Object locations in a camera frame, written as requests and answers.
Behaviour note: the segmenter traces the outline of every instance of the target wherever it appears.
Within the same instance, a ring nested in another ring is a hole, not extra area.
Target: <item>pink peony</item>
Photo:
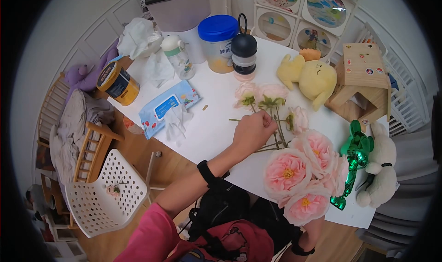
[[[312,178],[310,161],[299,150],[277,150],[264,170],[264,189],[283,207],[293,194],[302,191]]]
[[[240,84],[240,87],[235,91],[235,98],[238,101],[233,105],[235,109],[243,107],[246,110],[252,110],[253,105],[256,110],[256,101],[254,94],[256,92],[256,85],[252,82],[244,82]]]
[[[306,188],[294,195],[284,208],[284,217],[295,226],[319,219],[329,209],[329,191],[318,180],[312,180]]]
[[[268,84],[255,89],[255,100],[256,103],[259,104],[260,102],[266,102],[265,98],[267,97],[277,105],[283,105],[288,94],[289,91],[285,86],[279,84]]]
[[[316,130],[303,132],[293,138],[289,147],[305,153],[312,163],[312,174],[316,178],[322,179],[325,174],[332,172],[337,160],[336,152],[333,143],[322,133]]]
[[[289,107],[289,116],[286,121],[287,130],[291,131],[294,135],[299,135],[308,130],[307,111],[300,106],[297,106],[295,109]]]
[[[333,171],[330,174],[324,175],[323,179],[321,179],[320,181],[323,183],[324,187],[329,190],[332,196],[339,197],[344,193],[347,175],[348,160],[347,156],[343,155],[336,160]]]

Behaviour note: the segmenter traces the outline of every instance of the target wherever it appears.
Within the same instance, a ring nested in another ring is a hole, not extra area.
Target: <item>white plush toy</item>
[[[396,172],[396,146],[389,138],[384,125],[375,121],[371,124],[374,136],[374,149],[369,155],[369,163],[365,171],[374,174],[373,183],[366,190],[359,192],[356,202],[361,207],[370,205],[378,208],[393,197],[397,189]]]

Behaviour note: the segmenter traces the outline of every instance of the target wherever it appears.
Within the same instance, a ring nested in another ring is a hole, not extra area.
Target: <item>purple teddy bear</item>
[[[101,57],[100,63],[98,64],[96,70],[88,73],[87,65],[75,65],[69,69],[69,71],[66,73],[66,76],[64,77],[64,81],[68,83],[71,88],[68,92],[65,103],[68,102],[72,92],[76,88],[80,88],[82,91],[85,92],[91,92],[96,89],[97,79],[102,69],[106,66],[108,61],[118,56],[118,40],[119,39],[116,39],[112,46],[108,49],[108,51],[103,55],[103,57]]]

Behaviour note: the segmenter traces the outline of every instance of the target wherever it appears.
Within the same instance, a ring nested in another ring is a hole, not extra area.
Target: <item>wooden floor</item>
[[[147,140],[144,135],[130,133],[123,124],[122,114],[117,110],[115,111],[115,122],[110,127],[125,138],[123,142],[113,141],[110,149],[118,149],[143,177],[146,177],[151,153],[162,152],[163,156],[156,160],[153,168],[151,186],[168,185],[196,167],[194,163],[175,153],[155,138]],[[155,198],[158,194],[159,191],[153,191],[151,196]],[[130,224],[118,231],[88,239],[79,229],[74,230],[81,247],[87,254],[87,259],[90,262],[113,261],[126,247],[130,235],[138,226],[147,207],[148,201],[145,202],[145,207],[142,206],[137,212]],[[189,209],[178,215],[174,222],[179,224],[184,221]],[[355,230],[354,227],[326,221],[315,254],[311,255],[307,261],[351,261],[362,245],[362,242],[354,235]]]

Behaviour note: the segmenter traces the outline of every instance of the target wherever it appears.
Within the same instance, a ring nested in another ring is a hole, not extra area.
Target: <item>white table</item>
[[[276,69],[284,55],[289,53],[293,57],[298,55],[298,52],[261,38],[256,38],[256,40],[258,42],[258,52],[256,77],[253,82],[257,84],[282,84],[276,77]],[[161,88],[153,87],[149,82],[146,82],[146,77],[143,73],[146,61],[147,59],[136,59],[127,70],[141,84],[140,93],[131,105],[123,107],[112,98],[108,98],[111,104],[138,125],[141,125],[141,120],[138,116],[141,108],[154,97],[180,82],[180,79],[175,74],[174,79],[165,83]],[[165,141],[164,130],[158,132],[155,138],[197,164],[202,160],[213,158],[232,143],[233,132],[237,123],[229,121],[229,118],[241,119],[243,115],[251,114],[251,112],[233,108],[233,104],[236,101],[234,97],[235,89],[241,84],[235,79],[233,73],[214,73],[209,69],[207,62],[195,65],[195,68],[196,74],[189,80],[189,83],[196,89],[202,100],[189,109],[189,112],[193,114],[193,119],[186,128],[186,140],[181,142],[180,147],[177,147],[175,143]],[[203,111],[202,109],[205,105],[208,105],[208,107]],[[310,128],[326,135],[333,142],[335,150],[339,151],[349,135],[350,123],[325,107],[314,112],[312,110],[312,101],[304,97],[296,85],[294,90],[289,93],[285,107],[280,110],[280,117],[286,116],[287,107],[295,106],[307,109]],[[380,119],[379,122],[388,128],[386,116]],[[293,138],[293,135],[284,126],[282,129],[287,141]],[[366,134],[371,135],[369,127]],[[274,143],[274,138],[271,137],[268,143]],[[263,167],[266,165],[270,154],[271,151],[252,154],[230,170],[230,176],[227,180],[253,194],[272,200],[264,191],[262,183]],[[356,204],[357,194],[355,188],[365,178],[365,171],[358,171],[353,192],[346,198],[345,209],[340,211],[330,205],[331,207],[325,216],[327,221],[362,228],[367,228],[370,225],[375,210],[370,207],[361,208]]]

